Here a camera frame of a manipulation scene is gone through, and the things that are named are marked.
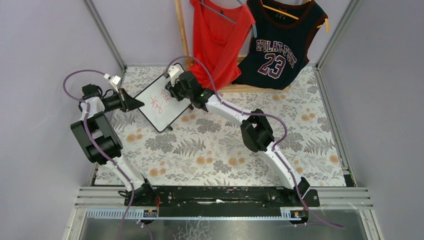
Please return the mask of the white whiteboard black frame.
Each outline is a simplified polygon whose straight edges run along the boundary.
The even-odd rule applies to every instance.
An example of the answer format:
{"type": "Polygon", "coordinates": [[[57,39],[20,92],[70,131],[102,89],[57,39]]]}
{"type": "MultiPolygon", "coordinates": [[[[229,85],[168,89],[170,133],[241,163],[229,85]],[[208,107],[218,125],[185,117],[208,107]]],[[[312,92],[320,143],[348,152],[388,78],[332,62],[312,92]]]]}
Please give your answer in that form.
{"type": "Polygon", "coordinates": [[[135,96],[136,100],[144,103],[139,111],[159,133],[170,127],[191,104],[186,98],[178,101],[171,96],[166,89],[170,81],[169,77],[161,74],[135,96]]]}

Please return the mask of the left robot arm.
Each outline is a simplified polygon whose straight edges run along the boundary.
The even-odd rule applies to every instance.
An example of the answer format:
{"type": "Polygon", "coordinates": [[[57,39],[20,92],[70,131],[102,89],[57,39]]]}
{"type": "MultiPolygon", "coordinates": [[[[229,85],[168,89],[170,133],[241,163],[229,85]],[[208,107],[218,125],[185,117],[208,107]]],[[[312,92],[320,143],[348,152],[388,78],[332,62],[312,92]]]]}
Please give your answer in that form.
{"type": "Polygon", "coordinates": [[[136,171],[122,154],[123,144],[106,117],[106,113],[121,110],[129,112],[145,104],[131,97],[123,88],[111,96],[104,96],[98,85],[82,87],[79,104],[81,118],[70,126],[87,159],[111,170],[124,184],[118,194],[125,198],[125,206],[147,206],[156,195],[146,177],[136,171]]]}

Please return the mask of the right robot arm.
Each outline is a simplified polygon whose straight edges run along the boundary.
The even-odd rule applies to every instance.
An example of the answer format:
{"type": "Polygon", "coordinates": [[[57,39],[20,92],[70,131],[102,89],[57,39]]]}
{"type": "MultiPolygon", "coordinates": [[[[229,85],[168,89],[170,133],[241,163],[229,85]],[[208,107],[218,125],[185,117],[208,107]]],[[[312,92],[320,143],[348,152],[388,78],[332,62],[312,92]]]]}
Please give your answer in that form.
{"type": "Polygon", "coordinates": [[[164,72],[168,79],[165,89],[179,102],[189,100],[194,108],[219,115],[240,128],[244,145],[254,153],[260,153],[277,170],[282,186],[297,194],[303,200],[310,190],[310,184],[285,158],[279,149],[279,141],[268,121],[277,117],[266,114],[260,109],[247,110],[220,99],[209,88],[203,88],[190,71],[172,70],[164,72]]]}

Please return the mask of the wooden clothes rack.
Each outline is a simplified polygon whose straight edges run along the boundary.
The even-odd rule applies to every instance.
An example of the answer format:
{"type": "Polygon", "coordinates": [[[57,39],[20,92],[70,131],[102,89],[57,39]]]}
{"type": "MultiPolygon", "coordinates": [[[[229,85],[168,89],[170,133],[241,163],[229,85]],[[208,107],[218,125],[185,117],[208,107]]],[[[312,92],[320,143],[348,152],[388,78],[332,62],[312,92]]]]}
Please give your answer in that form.
{"type": "MultiPolygon", "coordinates": [[[[184,23],[183,8],[180,0],[174,0],[176,16],[178,21],[178,28],[181,38],[182,50],[185,55],[189,55],[189,46],[186,35],[186,28],[184,23]]],[[[271,89],[271,88],[258,88],[245,84],[229,84],[222,87],[220,93],[288,93],[291,86],[288,85],[284,89],[271,89]]]]}

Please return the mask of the red tank top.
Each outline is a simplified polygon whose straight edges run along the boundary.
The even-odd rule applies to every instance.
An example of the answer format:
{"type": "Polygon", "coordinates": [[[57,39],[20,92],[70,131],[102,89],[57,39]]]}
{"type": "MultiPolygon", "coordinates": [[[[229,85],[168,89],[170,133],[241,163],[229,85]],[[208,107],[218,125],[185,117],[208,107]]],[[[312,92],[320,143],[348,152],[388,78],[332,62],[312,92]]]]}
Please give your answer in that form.
{"type": "Polygon", "coordinates": [[[217,90],[229,85],[241,75],[238,56],[249,35],[254,17],[248,7],[223,8],[211,0],[204,3],[233,19],[232,23],[192,0],[193,6],[193,56],[200,62],[194,63],[190,71],[203,88],[217,90]]]}

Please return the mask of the grey clothes hanger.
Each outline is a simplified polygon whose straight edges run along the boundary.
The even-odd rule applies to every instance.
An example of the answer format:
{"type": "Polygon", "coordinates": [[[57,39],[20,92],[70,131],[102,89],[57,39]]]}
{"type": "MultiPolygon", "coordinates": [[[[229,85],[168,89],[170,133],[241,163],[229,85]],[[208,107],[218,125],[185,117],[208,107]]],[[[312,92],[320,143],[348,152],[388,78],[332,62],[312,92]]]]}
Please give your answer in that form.
{"type": "MultiPolygon", "coordinates": [[[[216,9],[214,9],[214,8],[210,7],[209,5],[205,4],[203,0],[201,0],[199,3],[201,5],[203,5],[205,8],[210,9],[212,12],[218,14],[222,18],[224,18],[224,19],[226,19],[226,20],[228,20],[228,21],[230,21],[230,22],[232,22],[234,24],[236,23],[233,19],[231,19],[230,17],[226,16],[223,13],[223,11],[217,11],[216,9]]],[[[254,22],[251,24],[250,30],[253,33],[253,37],[256,38],[258,33],[257,33],[257,26],[256,26],[256,24],[254,22]]]]}

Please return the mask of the navy basketball jersey 23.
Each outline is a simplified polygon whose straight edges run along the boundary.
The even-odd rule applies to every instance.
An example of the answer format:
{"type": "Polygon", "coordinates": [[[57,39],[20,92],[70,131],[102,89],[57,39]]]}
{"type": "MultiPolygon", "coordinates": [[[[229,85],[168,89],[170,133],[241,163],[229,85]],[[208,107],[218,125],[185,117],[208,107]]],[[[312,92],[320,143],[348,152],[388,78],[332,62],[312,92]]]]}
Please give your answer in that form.
{"type": "Polygon", "coordinates": [[[249,52],[238,64],[241,74],[233,83],[283,90],[309,63],[309,47],[328,15],[314,0],[301,5],[275,0],[262,2],[299,19],[265,9],[260,0],[247,1],[255,20],[257,37],[251,38],[249,52]]]}

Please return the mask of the yellow clothes hanger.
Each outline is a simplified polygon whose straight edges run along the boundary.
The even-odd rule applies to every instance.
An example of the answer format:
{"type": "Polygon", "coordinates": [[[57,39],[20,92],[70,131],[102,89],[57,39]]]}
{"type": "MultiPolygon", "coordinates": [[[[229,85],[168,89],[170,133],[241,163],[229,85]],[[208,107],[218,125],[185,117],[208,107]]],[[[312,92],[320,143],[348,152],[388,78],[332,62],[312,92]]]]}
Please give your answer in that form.
{"type": "MultiPolygon", "coordinates": [[[[262,0],[260,0],[260,3],[261,3],[261,5],[265,9],[274,11],[274,12],[279,13],[279,14],[282,14],[284,16],[288,16],[288,17],[290,17],[292,19],[295,19],[295,20],[298,20],[299,19],[297,16],[287,13],[287,11],[280,10],[280,8],[273,8],[271,6],[265,5],[262,0]]],[[[329,19],[328,18],[325,18],[324,19],[324,24],[325,24],[326,33],[329,34],[330,33],[330,23],[329,23],[329,19]]]]}

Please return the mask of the aluminium frame post left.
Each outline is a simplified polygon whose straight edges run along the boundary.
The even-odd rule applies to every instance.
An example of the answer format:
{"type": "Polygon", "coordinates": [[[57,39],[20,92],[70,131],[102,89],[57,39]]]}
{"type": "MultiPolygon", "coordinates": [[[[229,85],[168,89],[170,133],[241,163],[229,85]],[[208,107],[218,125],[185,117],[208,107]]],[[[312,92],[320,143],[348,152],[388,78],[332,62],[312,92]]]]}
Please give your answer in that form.
{"type": "Polygon", "coordinates": [[[94,2],[92,0],[82,0],[82,2],[87,8],[89,15],[94,21],[94,24],[96,25],[97,30],[99,31],[107,48],[112,54],[112,57],[114,58],[117,65],[119,66],[120,70],[124,72],[127,66],[124,63],[124,60],[121,57],[121,54],[119,53],[118,48],[116,47],[109,31],[107,30],[106,25],[104,24],[102,17],[100,16],[94,2]]]}

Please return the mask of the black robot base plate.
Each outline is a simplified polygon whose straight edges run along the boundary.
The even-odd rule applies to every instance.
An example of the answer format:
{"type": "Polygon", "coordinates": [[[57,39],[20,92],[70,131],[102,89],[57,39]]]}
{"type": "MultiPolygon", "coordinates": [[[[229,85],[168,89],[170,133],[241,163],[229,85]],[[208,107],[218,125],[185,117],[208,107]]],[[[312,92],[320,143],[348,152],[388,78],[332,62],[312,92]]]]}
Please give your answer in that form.
{"type": "Polygon", "coordinates": [[[284,208],[305,211],[319,207],[318,192],[310,189],[304,199],[284,187],[271,186],[154,186],[156,195],[152,204],[132,207],[199,209],[206,206],[222,206],[223,209],[284,208]]]}

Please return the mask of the aluminium frame rail right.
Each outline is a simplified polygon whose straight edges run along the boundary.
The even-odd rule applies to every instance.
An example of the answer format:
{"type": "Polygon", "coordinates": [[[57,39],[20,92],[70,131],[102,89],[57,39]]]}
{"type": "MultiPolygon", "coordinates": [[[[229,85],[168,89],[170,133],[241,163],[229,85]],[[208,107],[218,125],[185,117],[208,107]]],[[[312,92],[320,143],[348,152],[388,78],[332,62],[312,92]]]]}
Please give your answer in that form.
{"type": "Polygon", "coordinates": [[[352,19],[361,2],[361,0],[350,0],[345,6],[343,15],[341,15],[337,22],[337,25],[334,27],[333,33],[331,34],[331,38],[329,39],[327,46],[323,50],[319,60],[316,62],[315,67],[318,71],[320,71],[326,64],[327,59],[335,48],[337,42],[339,41],[340,37],[342,36],[344,30],[346,29],[348,23],[352,19]]]}

